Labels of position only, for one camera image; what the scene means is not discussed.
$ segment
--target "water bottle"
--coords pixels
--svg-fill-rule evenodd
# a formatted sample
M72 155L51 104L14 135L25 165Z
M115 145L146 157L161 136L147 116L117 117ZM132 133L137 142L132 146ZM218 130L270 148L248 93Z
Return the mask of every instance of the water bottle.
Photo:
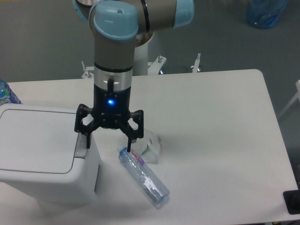
M8 83L0 79L0 105L7 103L21 104L21 101L10 89Z
M252 0L246 18L258 28L271 28L280 19L289 0Z
M139 155L132 150L127 152L127 148L123 147L120 149L119 160L156 206L165 201L170 194L169 189Z

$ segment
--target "robotic arm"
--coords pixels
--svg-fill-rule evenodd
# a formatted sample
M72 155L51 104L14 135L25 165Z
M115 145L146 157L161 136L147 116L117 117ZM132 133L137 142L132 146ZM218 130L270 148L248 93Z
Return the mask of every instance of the robotic arm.
M94 106L80 104L75 131L87 136L98 127L120 129L127 150L143 138L143 111L129 111L136 35L188 24L194 16L193 0L73 0L77 12L89 19L95 40ZM83 124L91 114L93 121ZM129 119L138 125L134 130Z

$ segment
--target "blue led light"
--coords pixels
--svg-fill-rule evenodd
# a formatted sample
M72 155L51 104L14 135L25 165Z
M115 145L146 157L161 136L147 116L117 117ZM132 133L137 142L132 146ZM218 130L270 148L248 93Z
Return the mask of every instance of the blue led light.
M115 104L115 101L112 100L112 99L109 99L109 100L107 101L107 103L108 103L109 105L113 106L113 105Z

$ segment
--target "screw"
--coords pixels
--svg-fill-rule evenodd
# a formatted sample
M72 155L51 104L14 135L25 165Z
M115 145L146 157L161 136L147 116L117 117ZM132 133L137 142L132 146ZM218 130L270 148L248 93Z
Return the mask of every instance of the screw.
M83 60L81 61L81 64L82 64L83 70L86 70Z

